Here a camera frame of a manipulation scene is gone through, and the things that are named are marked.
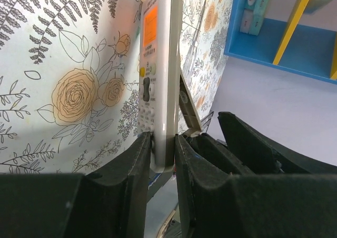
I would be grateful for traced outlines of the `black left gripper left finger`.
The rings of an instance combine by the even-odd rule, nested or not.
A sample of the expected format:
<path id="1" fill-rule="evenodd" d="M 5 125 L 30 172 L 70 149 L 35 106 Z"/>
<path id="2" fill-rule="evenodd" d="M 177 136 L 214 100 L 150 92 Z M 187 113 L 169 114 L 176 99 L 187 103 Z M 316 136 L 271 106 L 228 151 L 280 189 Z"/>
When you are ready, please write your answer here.
<path id="1" fill-rule="evenodd" d="M 1 237 L 142 237 L 151 135 L 97 171 L 1 176 Z"/>

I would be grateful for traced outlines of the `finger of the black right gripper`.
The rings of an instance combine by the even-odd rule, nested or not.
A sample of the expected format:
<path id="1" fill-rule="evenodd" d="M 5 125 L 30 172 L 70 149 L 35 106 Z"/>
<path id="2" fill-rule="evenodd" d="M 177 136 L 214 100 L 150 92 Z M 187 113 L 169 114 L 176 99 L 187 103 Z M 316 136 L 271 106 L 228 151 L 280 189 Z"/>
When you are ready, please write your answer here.
<path id="1" fill-rule="evenodd" d="M 335 174 L 336 166 L 293 151 L 230 112 L 219 112 L 229 151 L 256 174 Z"/>
<path id="2" fill-rule="evenodd" d="M 242 161 L 208 134 L 201 134 L 197 137 L 186 137 L 185 139 L 198 155 L 223 172 L 233 175 L 253 174 Z"/>

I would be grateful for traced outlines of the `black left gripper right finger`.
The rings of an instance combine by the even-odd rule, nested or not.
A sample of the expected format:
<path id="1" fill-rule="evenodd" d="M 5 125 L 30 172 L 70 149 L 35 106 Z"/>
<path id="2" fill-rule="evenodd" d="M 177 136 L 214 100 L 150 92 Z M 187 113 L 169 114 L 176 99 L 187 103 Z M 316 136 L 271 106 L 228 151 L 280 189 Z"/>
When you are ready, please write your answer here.
<path id="1" fill-rule="evenodd" d="M 183 237 L 336 237 L 336 176 L 229 175 L 175 137 Z"/>

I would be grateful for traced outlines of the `beige battery cover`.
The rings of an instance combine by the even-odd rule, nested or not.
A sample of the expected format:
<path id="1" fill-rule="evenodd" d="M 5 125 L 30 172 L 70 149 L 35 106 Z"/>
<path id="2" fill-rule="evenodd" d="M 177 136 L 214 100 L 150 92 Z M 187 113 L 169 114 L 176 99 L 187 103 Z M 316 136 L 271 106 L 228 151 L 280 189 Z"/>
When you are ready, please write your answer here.
<path id="1" fill-rule="evenodd" d="M 202 133 L 203 128 L 182 70 L 180 73 L 179 106 L 188 127 L 188 130 L 184 134 L 187 137 L 197 137 Z"/>

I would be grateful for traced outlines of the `beige remote control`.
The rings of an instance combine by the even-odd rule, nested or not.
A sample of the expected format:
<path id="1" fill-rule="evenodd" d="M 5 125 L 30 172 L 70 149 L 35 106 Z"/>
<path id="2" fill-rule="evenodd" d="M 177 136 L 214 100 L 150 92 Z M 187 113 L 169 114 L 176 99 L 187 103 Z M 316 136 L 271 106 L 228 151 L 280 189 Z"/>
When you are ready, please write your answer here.
<path id="1" fill-rule="evenodd" d="M 145 0 L 141 11 L 138 127 L 151 134 L 150 168 L 174 166 L 181 63 L 182 0 Z"/>

